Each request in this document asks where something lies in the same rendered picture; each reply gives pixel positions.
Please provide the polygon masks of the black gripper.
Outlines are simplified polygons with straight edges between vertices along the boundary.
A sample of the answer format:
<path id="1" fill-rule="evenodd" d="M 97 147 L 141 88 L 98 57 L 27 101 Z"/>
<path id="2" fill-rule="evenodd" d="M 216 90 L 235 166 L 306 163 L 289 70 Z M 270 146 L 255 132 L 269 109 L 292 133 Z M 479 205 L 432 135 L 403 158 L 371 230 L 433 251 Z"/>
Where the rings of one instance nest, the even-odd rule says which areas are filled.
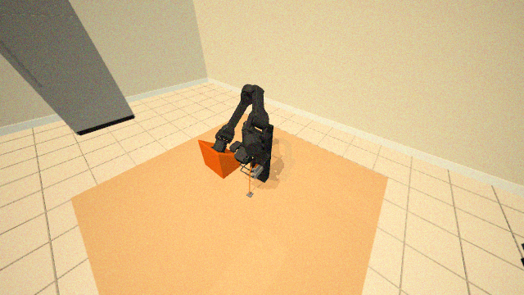
<path id="1" fill-rule="evenodd" d="M 229 150 L 230 152 L 235 153 L 237 149 L 241 148 L 242 144 L 244 142 L 236 141 L 233 144 L 230 145 Z M 258 155 L 253 156 L 254 158 L 251 160 L 252 162 L 252 168 L 255 167 L 255 164 L 257 163 L 260 166 L 266 166 L 267 163 L 271 160 L 271 155 L 269 155 L 266 152 L 260 152 Z"/>

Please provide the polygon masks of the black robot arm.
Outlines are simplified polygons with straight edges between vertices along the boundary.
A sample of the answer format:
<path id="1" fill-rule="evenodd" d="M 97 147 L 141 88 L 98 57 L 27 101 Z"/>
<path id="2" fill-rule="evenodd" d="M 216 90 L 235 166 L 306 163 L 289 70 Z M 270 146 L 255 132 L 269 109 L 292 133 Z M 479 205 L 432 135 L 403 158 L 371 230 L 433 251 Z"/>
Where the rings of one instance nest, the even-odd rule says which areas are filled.
<path id="1" fill-rule="evenodd" d="M 264 138 L 269 126 L 269 115 L 264 109 L 264 90 L 258 85 L 246 84 L 242 88 L 241 101 L 229 122 L 216 133 L 215 144 L 213 148 L 216 152 L 225 153 L 227 144 L 234 139 L 235 128 L 242 118 L 245 110 L 252 104 L 252 111 L 242 126 L 242 144 L 237 150 L 234 157 L 242 164 L 249 164 L 252 157 L 258 155 L 261 151 L 260 137 Z M 262 129 L 262 131 L 256 129 Z M 228 141 L 227 141 L 228 140 Z"/>

